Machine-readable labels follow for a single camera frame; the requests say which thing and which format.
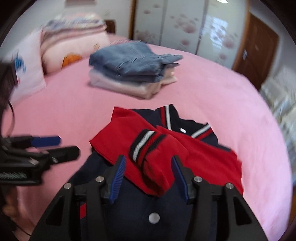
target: white stripe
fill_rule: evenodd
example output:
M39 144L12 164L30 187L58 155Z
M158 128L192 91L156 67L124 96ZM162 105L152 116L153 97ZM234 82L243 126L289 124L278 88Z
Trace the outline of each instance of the white stripe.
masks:
M149 139L149 137L154 133L154 131L148 131L144 137L142 138L142 140L138 143L138 145L136 146L134 152L133 152L133 160L136 161L137 159L137 155L140 151L140 149L142 148L142 146L144 146L144 144L147 142L147 140Z
M199 135L201 135L202 133L206 132L208 129L210 129L210 125L207 124L205 127L201 128L200 130L198 130L197 132L194 132L191 137L192 138L196 138L198 137Z
M167 127L171 131L172 126L170 125L170 106L169 105L165 106L165 114L166 114L166 119L167 119Z

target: brown door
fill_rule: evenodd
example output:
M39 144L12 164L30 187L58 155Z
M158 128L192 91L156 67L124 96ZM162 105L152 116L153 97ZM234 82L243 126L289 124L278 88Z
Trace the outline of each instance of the brown door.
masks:
M251 15L246 44L237 72L246 76L257 90L265 81L279 37L265 23Z

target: ribbed blue pad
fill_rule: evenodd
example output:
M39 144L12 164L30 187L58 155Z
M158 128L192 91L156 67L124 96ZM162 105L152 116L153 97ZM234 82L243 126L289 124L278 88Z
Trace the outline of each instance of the ribbed blue pad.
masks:
M35 137L31 140L33 147L47 147L47 146L58 146L61 143L61 138L56 137Z
M117 172L111 184L111 194L109 197L110 204L113 204L115 200L118 198L118 194L119 194L119 190L121 187L125 170L126 170L126 158L123 156L120 161L119 168L117 169Z
M180 193L182 199L185 202L188 202L189 196L187 193L187 184L186 184L185 179L182 175L182 172L179 168L179 165L174 157L172 158L172 171L173 171L173 174L175 177L175 183L178 187L178 190L179 190L179 193Z

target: bed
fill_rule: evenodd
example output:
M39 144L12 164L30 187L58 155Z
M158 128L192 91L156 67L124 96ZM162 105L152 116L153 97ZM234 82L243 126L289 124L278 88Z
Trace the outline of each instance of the bed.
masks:
M59 135L81 150L77 161L54 166L44 183L20 187L23 215L36 224L61 186L90 155L89 140L111 120L114 106L156 109L174 104L180 117L208 122L219 142L242 161L244 198L270 241L285 232L292 199L291 168L281 131L268 106L243 76L196 55L150 45L157 54L182 54L178 82L150 100L91 88L88 59L46 77L46 88L15 106L13 134ZM4 132L11 113L4 118Z

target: clothing label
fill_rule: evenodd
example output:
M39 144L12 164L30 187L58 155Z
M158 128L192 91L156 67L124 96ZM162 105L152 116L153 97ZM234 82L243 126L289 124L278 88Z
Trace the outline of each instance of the clothing label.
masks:
M183 128L180 128L180 131L182 131L183 133L185 133L186 134L186 130L184 130Z

